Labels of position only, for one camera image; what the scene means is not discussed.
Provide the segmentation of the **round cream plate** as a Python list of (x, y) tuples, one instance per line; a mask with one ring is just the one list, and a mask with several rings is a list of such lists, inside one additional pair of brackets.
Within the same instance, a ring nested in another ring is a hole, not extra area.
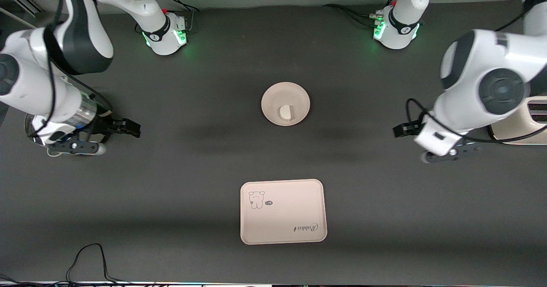
[[(283, 121), (279, 116), (279, 108), (283, 105), (292, 106), (293, 119)], [(262, 113), (274, 125), (289, 127), (302, 122), (311, 108), (311, 100), (306, 90), (296, 83), (280, 82), (269, 87), (262, 95)]]

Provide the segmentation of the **cream rectangular rabbit tray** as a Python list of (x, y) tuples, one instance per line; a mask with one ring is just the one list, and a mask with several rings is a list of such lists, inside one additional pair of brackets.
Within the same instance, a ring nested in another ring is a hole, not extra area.
[(322, 242), (328, 234), (317, 179), (246, 182), (240, 189), (240, 238), (249, 246)]

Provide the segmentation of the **glass pot lid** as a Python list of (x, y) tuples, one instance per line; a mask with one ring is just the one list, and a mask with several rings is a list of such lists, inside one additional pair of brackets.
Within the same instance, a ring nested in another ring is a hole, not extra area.
[(24, 131), (27, 139), (29, 139), (31, 142), (45, 147), (45, 144), (39, 137), (35, 135), (35, 128), (33, 127), (32, 121), (34, 120), (35, 116), (32, 114), (26, 114), (25, 120), (24, 120)]

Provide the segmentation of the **cream white toaster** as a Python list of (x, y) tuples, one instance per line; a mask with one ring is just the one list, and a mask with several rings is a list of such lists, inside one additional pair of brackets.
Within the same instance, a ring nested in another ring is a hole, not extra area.
[(521, 106), (502, 121), (488, 126), (492, 139), (521, 137), (547, 126), (547, 96), (526, 98)]

